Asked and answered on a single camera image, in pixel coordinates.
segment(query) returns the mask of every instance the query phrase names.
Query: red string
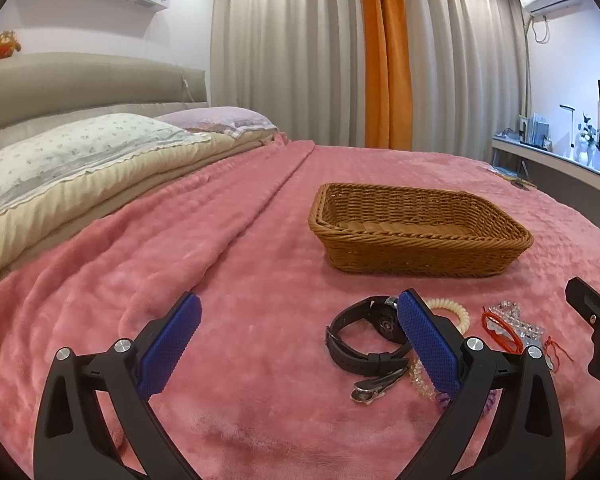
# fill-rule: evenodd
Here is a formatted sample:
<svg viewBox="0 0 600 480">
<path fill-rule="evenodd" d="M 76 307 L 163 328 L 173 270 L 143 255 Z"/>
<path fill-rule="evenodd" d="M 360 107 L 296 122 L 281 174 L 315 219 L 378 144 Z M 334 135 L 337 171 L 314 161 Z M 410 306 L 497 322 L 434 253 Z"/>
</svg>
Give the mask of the red string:
<svg viewBox="0 0 600 480">
<path fill-rule="evenodd" d="M 513 341 L 511 341 L 511 339 L 505 337 L 502 334 L 498 334 L 495 330 L 487 328 L 487 320 L 494 322 L 503 330 L 506 330 L 506 332 L 511 336 Z M 525 345 L 522 342 L 522 339 L 520 339 L 520 336 L 516 334 L 515 330 L 513 330 L 512 327 L 510 327 L 509 324 L 497 314 L 484 311 L 482 313 L 482 328 L 486 330 L 486 332 L 497 344 L 499 344 L 509 353 L 522 354 L 523 350 L 525 349 Z"/>
<path fill-rule="evenodd" d="M 562 348 L 560 345 L 558 345 L 557 342 L 555 342 L 553 339 L 551 339 L 551 336 L 549 336 L 546 339 L 546 341 L 544 342 L 544 353 L 545 354 L 549 353 L 548 352 L 549 346 L 554 348 L 554 357 L 555 357 L 554 374 L 557 374 L 558 368 L 560 368 L 560 357 L 558 356 L 557 349 L 560 349 L 562 351 L 562 353 L 565 354 L 569 358 L 569 361 L 571 361 L 573 363 L 573 359 L 571 358 L 571 356 L 569 354 L 567 354 L 567 351 L 564 348 Z"/>
</svg>

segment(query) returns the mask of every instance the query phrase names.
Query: blue gripper pad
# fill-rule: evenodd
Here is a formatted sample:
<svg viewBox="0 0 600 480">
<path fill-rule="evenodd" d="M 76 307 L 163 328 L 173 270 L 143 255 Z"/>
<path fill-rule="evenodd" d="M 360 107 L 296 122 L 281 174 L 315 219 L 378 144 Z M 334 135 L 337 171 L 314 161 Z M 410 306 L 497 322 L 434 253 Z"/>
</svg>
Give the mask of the blue gripper pad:
<svg viewBox="0 0 600 480">
<path fill-rule="evenodd" d="M 154 337 L 138 363 L 138 394 L 144 400 L 161 393 L 167 385 L 180 356 L 202 320 L 200 299 L 188 294 Z"/>
<path fill-rule="evenodd" d="M 436 390 L 455 398 L 460 390 L 458 358 L 408 290 L 398 297 L 398 321 Z"/>
</svg>

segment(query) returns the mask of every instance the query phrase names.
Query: white floral pillow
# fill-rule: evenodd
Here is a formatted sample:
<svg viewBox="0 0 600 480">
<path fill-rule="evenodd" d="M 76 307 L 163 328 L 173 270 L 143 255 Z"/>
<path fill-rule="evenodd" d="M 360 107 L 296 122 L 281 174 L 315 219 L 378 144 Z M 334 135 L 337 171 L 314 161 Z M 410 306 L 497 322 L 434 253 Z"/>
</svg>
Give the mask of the white floral pillow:
<svg viewBox="0 0 600 480">
<path fill-rule="evenodd" d="M 234 139 L 238 139 L 244 132 L 278 129 L 264 115 L 235 106 L 192 108 L 157 119 L 190 132 L 216 132 L 231 135 Z"/>
<path fill-rule="evenodd" d="M 0 150 L 0 212 L 48 189 L 139 153 L 210 140 L 134 114 L 64 124 Z"/>
</svg>

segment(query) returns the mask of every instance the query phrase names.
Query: basket rim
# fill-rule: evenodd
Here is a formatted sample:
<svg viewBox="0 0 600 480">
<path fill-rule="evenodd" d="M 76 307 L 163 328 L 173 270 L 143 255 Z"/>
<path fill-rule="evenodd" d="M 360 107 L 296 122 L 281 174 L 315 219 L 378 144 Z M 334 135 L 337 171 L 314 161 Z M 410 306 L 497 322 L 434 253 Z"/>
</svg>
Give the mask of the basket rim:
<svg viewBox="0 0 600 480">
<path fill-rule="evenodd" d="M 417 189 L 417 190 L 431 190 L 431 191 L 443 191 L 446 193 L 452 193 L 457 196 L 471 197 L 477 198 L 483 202 L 486 202 L 488 205 L 496 208 L 498 212 L 506 216 L 507 220 L 512 222 L 519 230 L 521 230 L 525 235 L 521 237 L 515 238 L 503 238 L 503 237 L 485 237 L 485 236 L 474 236 L 474 235 L 441 235 L 441 234 L 424 234 L 424 233 L 395 233 L 395 232 L 380 232 L 380 231 L 368 231 L 368 230 L 354 230 L 348 229 L 344 227 L 335 226 L 328 222 L 325 222 L 321 219 L 322 212 L 324 209 L 324 203 L 326 200 L 326 194 L 331 187 L 334 186 L 344 186 L 344 187 L 359 187 L 359 186 L 375 186 L 379 189 Z M 516 221 L 515 218 L 511 217 L 506 211 L 503 211 L 497 205 L 495 205 L 490 200 L 481 197 L 479 195 L 469 193 L 463 190 L 446 190 L 446 189 L 437 189 L 437 188 L 417 188 L 417 187 L 407 187 L 407 186 L 384 186 L 384 185 L 376 185 L 376 184 L 357 184 L 357 183 L 346 183 L 346 182 L 330 182 L 325 183 L 320 186 L 318 189 L 317 196 L 314 199 L 314 204 L 312 205 L 312 209 L 309 214 L 309 225 L 312 231 L 316 235 L 326 236 L 328 238 L 337 238 L 341 235 L 360 235 L 365 237 L 365 242 L 371 244 L 382 244 L 386 243 L 390 239 L 394 238 L 403 238 L 406 242 L 407 240 L 412 240 L 416 242 L 416 240 L 439 240 L 440 242 L 446 242 L 444 244 L 444 248 L 448 250 L 452 250 L 455 245 L 462 245 L 462 248 L 467 249 L 468 242 L 474 242 L 476 248 L 479 248 L 481 244 L 489 244 L 489 243 L 498 243 L 499 249 L 519 249 L 522 247 L 529 248 L 534 243 L 533 234 L 522 224 Z"/>
</svg>

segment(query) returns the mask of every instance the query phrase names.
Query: brown woven basket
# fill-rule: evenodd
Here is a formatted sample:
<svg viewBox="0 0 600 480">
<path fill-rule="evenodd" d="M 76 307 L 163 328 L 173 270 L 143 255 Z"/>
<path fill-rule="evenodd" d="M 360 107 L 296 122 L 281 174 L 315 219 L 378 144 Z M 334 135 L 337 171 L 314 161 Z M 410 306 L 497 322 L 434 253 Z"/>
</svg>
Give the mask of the brown woven basket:
<svg viewBox="0 0 600 480">
<path fill-rule="evenodd" d="M 493 276 L 534 242 L 479 196 L 369 184 L 320 186 L 309 227 L 346 272 Z"/>
</svg>

